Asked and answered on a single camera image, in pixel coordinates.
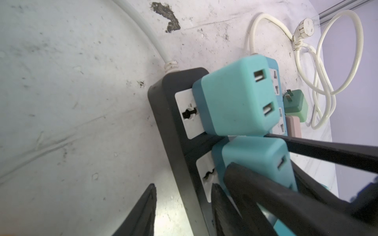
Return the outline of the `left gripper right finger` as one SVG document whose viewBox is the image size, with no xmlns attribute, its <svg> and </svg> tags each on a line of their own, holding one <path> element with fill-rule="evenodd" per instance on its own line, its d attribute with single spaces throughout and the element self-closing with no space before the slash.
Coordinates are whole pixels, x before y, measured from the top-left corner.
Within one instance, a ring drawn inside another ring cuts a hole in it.
<svg viewBox="0 0 378 236">
<path fill-rule="evenodd" d="M 212 184 L 212 213 L 217 236 L 253 236 L 219 184 Z"/>
</svg>

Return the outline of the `teal adapter front black strip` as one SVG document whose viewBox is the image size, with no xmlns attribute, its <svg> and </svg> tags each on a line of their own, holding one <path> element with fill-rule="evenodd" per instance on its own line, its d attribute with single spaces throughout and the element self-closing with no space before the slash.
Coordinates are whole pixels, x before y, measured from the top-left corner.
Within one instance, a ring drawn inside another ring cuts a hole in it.
<svg viewBox="0 0 378 236">
<path fill-rule="evenodd" d="M 287 145 L 278 138 L 238 136 L 223 139 L 212 148 L 212 158 L 219 182 L 214 182 L 223 196 L 231 198 L 224 183 L 226 167 L 232 162 L 268 179 L 298 191 Z"/>
</svg>

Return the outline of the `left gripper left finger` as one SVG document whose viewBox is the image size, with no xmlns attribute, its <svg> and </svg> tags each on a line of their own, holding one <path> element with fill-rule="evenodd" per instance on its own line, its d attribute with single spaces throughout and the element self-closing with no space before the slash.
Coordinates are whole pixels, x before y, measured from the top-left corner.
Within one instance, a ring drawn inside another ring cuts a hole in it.
<svg viewBox="0 0 378 236">
<path fill-rule="evenodd" d="M 150 184 L 114 236 L 153 236 L 157 207 L 157 190 Z"/>
</svg>

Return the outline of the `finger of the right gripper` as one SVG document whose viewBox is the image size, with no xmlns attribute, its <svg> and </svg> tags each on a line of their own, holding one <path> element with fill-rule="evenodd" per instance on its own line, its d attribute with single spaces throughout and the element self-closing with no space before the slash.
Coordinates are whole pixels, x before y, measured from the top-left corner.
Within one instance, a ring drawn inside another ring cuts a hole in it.
<svg viewBox="0 0 378 236">
<path fill-rule="evenodd" d="M 378 172 L 377 147 L 316 141 L 276 134 L 266 134 L 265 137 L 283 139 L 288 150 L 293 153 L 371 173 Z"/>
<path fill-rule="evenodd" d="M 259 236 L 277 234 L 261 212 L 260 206 L 281 220 L 297 236 L 378 234 L 376 228 L 236 163 L 231 163 L 226 168 L 224 183 L 243 221 Z"/>
</svg>

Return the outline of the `blue power strip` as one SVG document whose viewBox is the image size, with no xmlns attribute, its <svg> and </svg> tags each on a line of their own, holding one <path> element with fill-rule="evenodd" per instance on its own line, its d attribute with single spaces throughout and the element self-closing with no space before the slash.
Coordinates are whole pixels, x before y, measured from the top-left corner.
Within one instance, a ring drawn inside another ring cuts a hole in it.
<svg viewBox="0 0 378 236">
<path fill-rule="evenodd" d="M 271 134 L 287 136 L 287 127 L 284 114 L 283 93 L 281 88 L 279 67 L 276 60 L 266 57 L 270 69 L 271 78 L 273 81 L 273 88 L 279 106 L 279 122 L 271 129 Z"/>
</svg>

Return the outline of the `pink adapter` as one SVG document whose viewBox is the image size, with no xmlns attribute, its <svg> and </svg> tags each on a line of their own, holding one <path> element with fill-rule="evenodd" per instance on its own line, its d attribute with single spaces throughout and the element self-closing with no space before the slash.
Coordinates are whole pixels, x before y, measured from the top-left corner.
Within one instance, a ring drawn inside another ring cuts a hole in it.
<svg viewBox="0 0 378 236">
<path fill-rule="evenodd" d="M 287 135 L 294 138 L 302 138 L 300 119 L 297 116 L 285 116 Z"/>
</svg>

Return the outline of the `teal adapter black strip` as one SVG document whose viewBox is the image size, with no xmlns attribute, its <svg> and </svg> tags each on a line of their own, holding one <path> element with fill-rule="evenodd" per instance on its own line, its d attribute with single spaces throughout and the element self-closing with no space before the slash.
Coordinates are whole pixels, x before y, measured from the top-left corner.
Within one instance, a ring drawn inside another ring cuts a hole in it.
<svg viewBox="0 0 378 236">
<path fill-rule="evenodd" d="M 192 90 L 207 134 L 264 136 L 280 120 L 265 56 L 241 58 L 203 76 Z"/>
<path fill-rule="evenodd" d="M 238 136 L 223 139 L 212 148 L 212 158 L 219 182 L 214 182 L 223 196 L 231 198 L 224 183 L 226 167 L 232 162 L 268 179 L 298 191 L 287 145 L 278 138 Z"/>
</svg>

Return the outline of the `green adapter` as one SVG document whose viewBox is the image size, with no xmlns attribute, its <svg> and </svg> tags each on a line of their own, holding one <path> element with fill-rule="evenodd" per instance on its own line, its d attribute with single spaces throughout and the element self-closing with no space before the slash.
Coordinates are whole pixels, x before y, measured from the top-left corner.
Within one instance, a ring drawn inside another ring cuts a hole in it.
<svg viewBox="0 0 378 236">
<path fill-rule="evenodd" d="M 283 106 L 286 116 L 295 116 L 301 123 L 307 120 L 308 103 L 302 90 L 288 89 L 283 96 Z"/>
</svg>

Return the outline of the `black power strip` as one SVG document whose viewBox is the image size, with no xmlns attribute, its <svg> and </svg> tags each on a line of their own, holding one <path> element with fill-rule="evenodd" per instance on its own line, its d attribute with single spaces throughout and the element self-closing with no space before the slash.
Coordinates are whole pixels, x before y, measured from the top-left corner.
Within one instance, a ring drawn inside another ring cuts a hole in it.
<svg viewBox="0 0 378 236">
<path fill-rule="evenodd" d="M 190 92 L 194 82 L 207 75 L 202 67 L 165 75 L 148 89 L 156 124 L 195 236 L 214 236 L 212 205 L 207 201 L 196 161 L 211 151 L 222 138 L 200 131 L 190 139 L 183 113 L 195 105 L 189 101 L 180 107 L 176 95 Z"/>
</svg>

